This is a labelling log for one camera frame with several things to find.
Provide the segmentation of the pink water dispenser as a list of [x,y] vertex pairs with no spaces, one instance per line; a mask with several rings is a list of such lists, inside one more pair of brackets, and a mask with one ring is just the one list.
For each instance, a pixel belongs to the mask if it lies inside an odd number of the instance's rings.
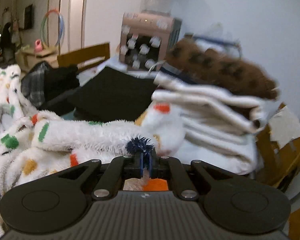
[[131,70],[156,70],[179,39],[182,21],[167,15],[126,12],[119,60]]

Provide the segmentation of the grey plaid shirt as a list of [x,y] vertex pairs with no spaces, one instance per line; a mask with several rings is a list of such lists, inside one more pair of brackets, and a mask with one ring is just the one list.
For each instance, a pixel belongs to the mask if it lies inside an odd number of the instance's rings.
[[46,61],[37,63],[21,80],[21,92],[27,100],[39,108],[44,102],[44,79],[50,69]]

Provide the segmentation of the white fluffy polka-dot garment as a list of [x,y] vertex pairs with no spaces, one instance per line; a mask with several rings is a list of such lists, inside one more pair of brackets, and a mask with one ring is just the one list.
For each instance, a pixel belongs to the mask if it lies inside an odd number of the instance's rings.
[[[139,139],[159,155],[177,152],[185,138],[178,111],[150,104],[139,118],[106,123],[64,120],[36,110],[21,93],[18,65],[0,68],[0,200],[15,186],[90,159],[111,162]],[[0,215],[0,237],[4,234]]]

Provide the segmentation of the orange patterned table mat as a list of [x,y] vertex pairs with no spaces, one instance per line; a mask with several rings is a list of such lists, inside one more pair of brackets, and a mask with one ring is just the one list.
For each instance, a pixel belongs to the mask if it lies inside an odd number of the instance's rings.
[[142,187],[143,191],[168,191],[168,184],[163,179],[149,179]]

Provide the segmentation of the black folded garment centre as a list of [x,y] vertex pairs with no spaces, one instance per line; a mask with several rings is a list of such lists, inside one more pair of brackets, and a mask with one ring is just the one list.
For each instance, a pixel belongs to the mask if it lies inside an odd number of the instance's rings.
[[136,120],[151,104],[153,79],[141,79],[105,67],[68,97],[79,120],[110,122]]

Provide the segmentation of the wooden chair with paper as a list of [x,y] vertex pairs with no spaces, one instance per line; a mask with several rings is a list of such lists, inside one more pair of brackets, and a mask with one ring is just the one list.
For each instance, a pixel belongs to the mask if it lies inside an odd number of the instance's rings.
[[286,192],[300,172],[300,121],[284,103],[256,136],[256,147],[263,161],[256,180]]

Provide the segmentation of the cream folded garment stack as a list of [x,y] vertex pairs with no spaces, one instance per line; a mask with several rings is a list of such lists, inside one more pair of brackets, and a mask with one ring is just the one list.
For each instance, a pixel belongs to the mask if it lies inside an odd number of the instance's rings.
[[183,163],[202,160],[239,175],[257,167],[256,133],[267,124],[265,101],[237,96],[216,86],[191,85],[159,72],[152,94],[155,103],[168,103],[183,123],[185,140],[176,157]]

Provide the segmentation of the wooden chair behind table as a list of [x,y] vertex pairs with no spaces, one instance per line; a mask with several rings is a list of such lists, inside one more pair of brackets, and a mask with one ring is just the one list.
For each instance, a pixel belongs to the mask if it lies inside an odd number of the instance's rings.
[[108,59],[110,59],[109,42],[74,50],[57,56],[59,67],[76,65],[78,68],[77,74],[99,66]]

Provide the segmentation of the wall television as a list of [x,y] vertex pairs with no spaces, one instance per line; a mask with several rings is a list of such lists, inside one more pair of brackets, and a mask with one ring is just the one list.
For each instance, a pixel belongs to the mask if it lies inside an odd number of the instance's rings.
[[32,29],[33,27],[33,5],[28,5],[24,9],[24,30]]

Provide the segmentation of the pink kettlebell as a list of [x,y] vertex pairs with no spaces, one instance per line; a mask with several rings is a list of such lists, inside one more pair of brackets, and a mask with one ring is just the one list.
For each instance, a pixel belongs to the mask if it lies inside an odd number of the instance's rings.
[[34,52],[39,53],[43,50],[43,44],[40,39],[36,40],[34,43]]

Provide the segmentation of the black folded clothes left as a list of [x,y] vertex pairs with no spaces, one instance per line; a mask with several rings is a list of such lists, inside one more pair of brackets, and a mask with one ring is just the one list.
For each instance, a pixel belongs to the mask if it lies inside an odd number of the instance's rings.
[[44,102],[38,109],[55,112],[58,116],[73,111],[75,107],[68,101],[68,97],[79,88],[77,72],[76,65],[49,67],[44,76]]

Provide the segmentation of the brown patterned knit garment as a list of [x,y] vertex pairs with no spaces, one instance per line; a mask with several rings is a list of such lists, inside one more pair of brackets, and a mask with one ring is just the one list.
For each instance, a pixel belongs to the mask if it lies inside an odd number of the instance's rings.
[[279,88],[262,67],[212,48],[204,50],[183,38],[166,54],[165,61],[202,84],[225,88],[235,95],[276,100]]

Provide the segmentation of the colourful hula hoop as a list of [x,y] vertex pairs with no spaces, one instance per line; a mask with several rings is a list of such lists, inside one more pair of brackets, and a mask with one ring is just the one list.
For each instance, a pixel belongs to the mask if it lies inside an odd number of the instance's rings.
[[[52,22],[49,22],[49,16],[55,14],[55,19]],[[49,10],[43,17],[40,25],[40,39],[44,48],[48,48],[50,43],[50,38],[54,34],[57,37],[56,43],[53,48],[56,48],[61,45],[64,39],[65,33],[65,22],[63,15],[57,9]]]

